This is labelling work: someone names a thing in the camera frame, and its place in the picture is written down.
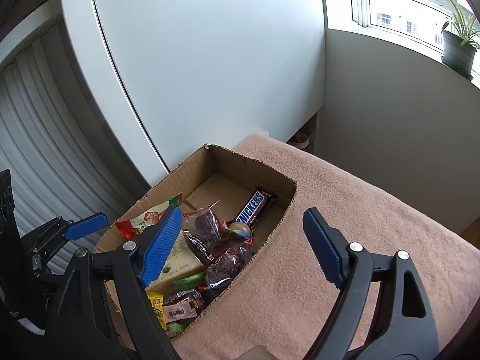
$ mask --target silver bolt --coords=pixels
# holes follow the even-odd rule
[[[77,257],[85,257],[86,254],[87,254],[87,249],[85,249],[84,247],[77,249],[75,252],[75,256]]]
[[[410,257],[409,254],[404,250],[399,250],[397,254],[402,260],[408,260]]]
[[[135,241],[127,241],[123,244],[123,249],[125,249],[126,251],[132,251],[133,249],[135,249],[136,246],[137,244],[135,243]]]
[[[353,251],[362,251],[363,246],[362,246],[362,244],[359,244],[358,242],[352,242],[350,244],[350,249],[352,249]]]

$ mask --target pink blanket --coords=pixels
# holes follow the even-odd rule
[[[174,342],[184,360],[236,359],[258,344],[280,360],[303,358],[338,295],[302,231],[303,211],[312,206],[348,241],[360,242],[370,252],[410,253],[445,346],[479,297],[479,250],[383,190],[266,133],[235,150],[295,179],[296,206],[255,263]],[[352,347],[362,345],[368,332],[378,286],[372,289]]]

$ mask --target wooden floor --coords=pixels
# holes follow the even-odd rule
[[[480,249],[480,218],[467,227],[461,234],[464,240],[471,243],[477,249]]]

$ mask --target blue rubber pad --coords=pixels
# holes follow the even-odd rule
[[[76,241],[89,234],[95,233],[103,229],[109,224],[107,216],[99,212],[98,214],[89,216],[81,221],[75,222],[71,225],[65,233],[65,239]]]
[[[342,258],[310,209],[303,213],[303,232],[307,236],[326,279],[341,290],[345,284]]]
[[[153,280],[157,280],[167,261],[173,244],[182,229],[182,210],[175,207],[164,226],[158,232],[157,238],[145,253],[143,271],[140,281],[143,287],[148,287]]]

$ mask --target black flower pot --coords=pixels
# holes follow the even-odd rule
[[[477,51],[471,44],[462,44],[462,38],[451,33],[443,31],[443,57],[442,62],[449,68],[461,74],[472,81],[471,75],[473,66],[473,57]]]

